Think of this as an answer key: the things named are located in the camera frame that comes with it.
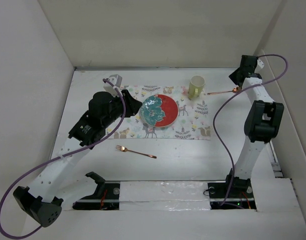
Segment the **red and teal plate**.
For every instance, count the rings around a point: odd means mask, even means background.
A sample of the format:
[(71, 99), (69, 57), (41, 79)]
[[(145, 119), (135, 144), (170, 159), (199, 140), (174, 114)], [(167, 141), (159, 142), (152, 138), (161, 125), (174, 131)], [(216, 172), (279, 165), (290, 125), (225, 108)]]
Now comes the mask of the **red and teal plate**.
[(155, 94), (143, 101), (139, 110), (141, 119), (151, 127), (163, 128), (172, 125), (179, 114), (177, 103), (169, 96)]

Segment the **yellow translucent mug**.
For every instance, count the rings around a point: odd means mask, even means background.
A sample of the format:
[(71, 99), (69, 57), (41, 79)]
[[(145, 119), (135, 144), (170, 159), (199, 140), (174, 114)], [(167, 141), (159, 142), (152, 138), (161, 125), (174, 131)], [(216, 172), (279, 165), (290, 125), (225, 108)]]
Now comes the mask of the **yellow translucent mug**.
[(188, 88), (188, 98), (190, 100), (198, 98), (205, 86), (205, 79), (199, 75), (193, 76)]

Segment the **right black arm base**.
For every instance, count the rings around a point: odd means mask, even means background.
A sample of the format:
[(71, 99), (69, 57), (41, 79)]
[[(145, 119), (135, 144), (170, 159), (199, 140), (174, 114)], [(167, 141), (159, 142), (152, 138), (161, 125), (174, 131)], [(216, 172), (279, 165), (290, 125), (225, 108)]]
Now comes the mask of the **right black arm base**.
[(228, 185), (224, 181), (207, 183), (203, 195), (209, 198), (211, 210), (257, 209), (251, 183), (242, 188), (232, 185), (226, 197)]

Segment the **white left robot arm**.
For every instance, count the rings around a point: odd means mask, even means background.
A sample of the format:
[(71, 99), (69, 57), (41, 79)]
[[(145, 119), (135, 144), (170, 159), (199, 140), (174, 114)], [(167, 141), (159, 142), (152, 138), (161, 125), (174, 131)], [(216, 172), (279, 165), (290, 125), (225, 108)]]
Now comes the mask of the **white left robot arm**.
[(114, 121), (136, 115), (141, 106), (142, 102), (126, 89), (121, 91), (121, 97), (105, 91), (95, 93), (88, 110), (68, 133), (56, 161), (49, 163), (28, 186), (14, 190), (13, 196), (20, 208), (44, 228), (53, 224), (64, 201), (57, 195), (61, 183), (95, 143), (104, 138), (106, 129)]

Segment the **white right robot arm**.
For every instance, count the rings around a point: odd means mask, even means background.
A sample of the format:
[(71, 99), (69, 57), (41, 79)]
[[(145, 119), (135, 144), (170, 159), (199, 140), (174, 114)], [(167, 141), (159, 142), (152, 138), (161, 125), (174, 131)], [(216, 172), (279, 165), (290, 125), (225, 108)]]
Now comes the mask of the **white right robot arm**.
[(256, 73), (257, 67), (264, 67), (259, 57), (243, 55), (240, 66), (229, 76), (252, 103), (244, 124), (244, 146), (224, 184), (225, 194), (230, 197), (250, 187), (255, 163), (266, 144), (277, 136), (284, 112), (284, 105), (266, 91), (261, 75)]

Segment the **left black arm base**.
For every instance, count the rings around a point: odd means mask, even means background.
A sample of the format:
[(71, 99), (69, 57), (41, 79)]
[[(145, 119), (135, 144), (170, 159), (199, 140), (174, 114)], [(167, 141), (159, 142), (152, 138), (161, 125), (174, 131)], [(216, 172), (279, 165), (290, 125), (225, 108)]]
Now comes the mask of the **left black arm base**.
[(114, 211), (119, 210), (120, 182), (106, 181), (95, 172), (85, 175), (97, 184), (96, 189), (80, 200), (76, 201), (72, 208), (80, 211), (100, 210)]

